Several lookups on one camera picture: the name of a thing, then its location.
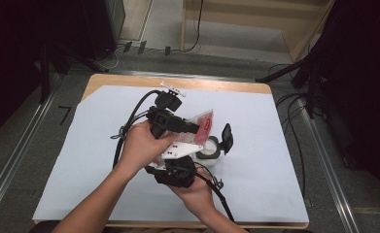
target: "hand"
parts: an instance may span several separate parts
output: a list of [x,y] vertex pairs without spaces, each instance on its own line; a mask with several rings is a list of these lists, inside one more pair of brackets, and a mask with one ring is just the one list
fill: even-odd
[[[204,178],[211,180],[211,177],[202,168],[198,168],[197,172]],[[211,187],[199,177],[195,177],[193,184],[188,188],[176,186],[169,186],[169,188],[183,200],[187,209],[199,219],[202,219],[203,215],[209,215],[216,211]]]
[[116,168],[123,166],[136,174],[141,168],[153,162],[176,139],[176,134],[156,139],[151,134],[150,128],[151,125],[147,120],[129,128],[121,159]]

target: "floor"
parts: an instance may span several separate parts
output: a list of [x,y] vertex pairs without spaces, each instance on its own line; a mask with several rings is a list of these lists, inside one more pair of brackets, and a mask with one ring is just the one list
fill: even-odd
[[[253,83],[254,78],[265,77],[268,73],[275,72],[283,67],[273,67],[273,65],[291,63],[287,49],[280,40],[280,33],[277,31],[260,29],[259,32],[251,32],[251,28],[225,28],[222,25],[208,25],[206,23],[201,23],[202,33],[198,47],[194,52],[164,56],[163,49],[165,46],[172,48],[179,46],[181,1],[168,1],[166,4],[166,1],[153,0],[152,3],[152,5],[143,4],[144,9],[140,10],[141,13],[148,13],[147,15],[140,15],[144,26],[135,30],[135,34],[130,34],[134,34],[134,36],[130,36],[122,42],[133,41],[133,45],[139,46],[140,41],[147,41],[147,49],[154,50],[145,50],[143,54],[138,54],[137,48],[131,48],[130,52],[118,51],[118,57],[108,56],[100,62],[107,66],[113,66],[117,63],[115,68],[110,70],[110,73],[139,71],[153,72],[153,74],[186,74],[204,78],[208,78],[208,76],[212,76],[212,78],[225,77],[232,81]],[[165,18],[162,10],[174,14]],[[210,30],[214,32],[212,35],[207,33]],[[245,48],[244,46],[252,43],[246,41],[243,46],[238,45],[239,41],[245,40],[244,36],[219,40],[212,47],[208,44],[211,44],[210,42],[213,39],[203,39],[204,36],[212,38],[216,34],[220,35],[226,30],[243,35],[253,33],[254,37],[259,38],[259,43],[251,46],[251,48],[255,48],[254,50],[244,50],[242,49]],[[59,106],[76,107],[90,75],[90,71],[85,66],[73,63],[70,74],[63,77],[57,85],[59,89],[52,99],[49,110],[43,116],[30,146],[24,150],[24,157],[18,163],[15,176],[3,193],[4,196],[0,202],[0,232],[27,232],[33,226],[31,221],[33,211],[42,196],[43,188],[74,114],[74,111],[70,112],[67,120],[63,124],[59,124],[65,115]],[[287,75],[270,84],[275,101],[286,93],[295,92],[289,83],[290,80],[291,77]],[[27,98],[17,113],[0,130],[0,172],[4,164],[8,162],[10,154],[14,153],[19,136],[25,131],[33,113],[39,107],[38,97],[39,90]],[[284,103],[280,106],[280,121],[287,116],[288,104]],[[316,117],[311,122],[316,124],[318,133],[323,139],[323,148],[328,154],[334,174],[350,204],[358,230],[351,231],[345,228],[343,218],[337,211],[336,200],[332,195],[333,189],[327,182],[327,175],[318,151],[319,147],[310,135],[305,114],[303,114],[297,115],[293,124],[303,146],[304,176],[301,174],[302,164],[291,130],[287,131],[286,141],[299,183],[302,185],[304,178],[306,179],[307,187],[304,201],[310,216],[308,229],[313,232],[331,233],[380,232],[380,183],[366,171],[347,169],[342,163],[339,149],[323,119]],[[279,233],[282,232],[282,229],[261,229],[253,232]]]
[[[138,4],[135,1],[133,1],[134,4],[129,2],[131,1],[124,1],[126,8]],[[165,47],[171,47],[172,50],[176,50],[180,48],[181,43],[182,8],[182,0],[169,2],[153,0],[150,5],[143,3],[140,9],[149,10],[148,15],[143,14],[146,12],[144,10],[135,9],[131,16],[126,14],[124,26],[129,32],[132,22],[141,23],[146,19],[146,23],[141,28],[142,36],[132,40],[135,45],[146,41],[148,49],[164,50]],[[273,63],[292,63],[279,30],[202,21],[199,31],[199,41],[192,53]],[[186,48],[193,46],[196,35],[197,21],[188,20]],[[130,36],[121,36],[121,40],[131,41],[128,37]]]

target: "wooden table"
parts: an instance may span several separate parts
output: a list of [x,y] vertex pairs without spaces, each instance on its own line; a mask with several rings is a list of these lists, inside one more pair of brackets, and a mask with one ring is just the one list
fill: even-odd
[[[246,228],[307,227],[308,215],[268,85],[119,75],[90,78],[33,219],[64,218],[99,185],[112,169],[117,142],[109,136],[118,132],[143,93],[159,88],[162,81],[188,92],[177,116],[199,114],[205,106],[214,108],[211,135],[221,135],[225,123],[231,123],[234,146],[211,170],[225,182],[222,193],[237,223]],[[238,99],[244,104],[234,104]],[[252,120],[258,122],[244,127]],[[225,213],[215,195],[214,201]],[[108,226],[205,227],[175,194],[145,171],[128,184]]]
[[[204,0],[201,21],[266,27],[282,31],[293,62],[321,33],[334,0]],[[187,20],[198,20],[201,0],[185,0],[181,50]]]

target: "black cable on floor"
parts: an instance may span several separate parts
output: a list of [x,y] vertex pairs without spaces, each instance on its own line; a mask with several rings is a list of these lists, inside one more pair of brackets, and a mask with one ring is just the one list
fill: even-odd
[[[277,67],[277,66],[289,66],[289,65],[292,65],[292,64],[276,64],[276,65],[271,66],[271,67],[268,68],[268,70],[267,70],[267,72],[268,72],[268,76],[271,75],[270,71],[271,71],[273,68],[275,68],[275,67]],[[289,73],[289,75],[290,75],[290,77],[291,77],[292,79],[294,78],[291,72]]]
[[286,135],[287,130],[289,129],[289,125],[292,123],[292,120],[294,118],[298,117],[299,114],[301,113],[301,111],[304,110],[304,109],[305,109],[305,106],[301,106],[301,107],[296,108],[295,110],[293,110],[291,112],[291,115],[294,114],[293,117],[291,117],[291,118],[286,117],[286,119],[284,119],[284,121],[281,122],[281,125],[283,125],[284,123],[287,123],[286,128],[283,130],[284,135]]
[[202,15],[202,6],[204,5],[204,0],[201,0],[201,7],[199,8],[199,16],[198,16],[198,25],[197,25],[197,30],[196,30],[196,41],[193,44],[193,46],[187,50],[182,50],[182,52],[189,52],[192,51],[193,48],[198,44],[199,40],[199,24],[201,23],[201,15]]
[[291,118],[291,112],[290,112],[290,109],[291,109],[292,105],[294,104],[294,102],[297,101],[301,97],[302,96],[295,97],[295,99],[290,103],[289,107],[287,108],[287,115],[288,115],[288,118],[289,118],[289,121],[290,121],[290,126],[291,126],[291,129],[292,129],[295,141],[296,141],[296,145],[297,145],[297,148],[298,148],[298,152],[299,152],[299,157],[300,157],[300,162],[301,162],[301,176],[302,176],[301,195],[302,195],[302,198],[305,198],[305,183],[306,183],[306,181],[305,181],[304,157],[302,155],[301,144],[299,143],[298,137],[296,136],[294,126],[291,123],[292,118]]
[[286,101],[287,99],[290,99],[291,97],[294,97],[294,96],[306,96],[306,93],[293,93],[293,94],[287,94],[287,95],[284,95],[282,97],[280,97],[277,102],[275,103],[275,107],[278,108],[278,106],[280,106],[280,104],[282,104],[284,101]]

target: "finger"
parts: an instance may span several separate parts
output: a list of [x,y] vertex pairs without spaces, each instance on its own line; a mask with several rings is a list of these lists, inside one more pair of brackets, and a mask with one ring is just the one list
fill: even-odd
[[168,147],[170,144],[172,144],[175,140],[177,140],[178,134],[177,133],[169,133],[159,140],[166,146]]
[[150,128],[151,127],[151,124],[150,124],[150,121],[149,120],[144,120],[142,122],[139,122],[137,124],[135,124],[136,126],[141,126],[141,127],[144,127],[144,128]]

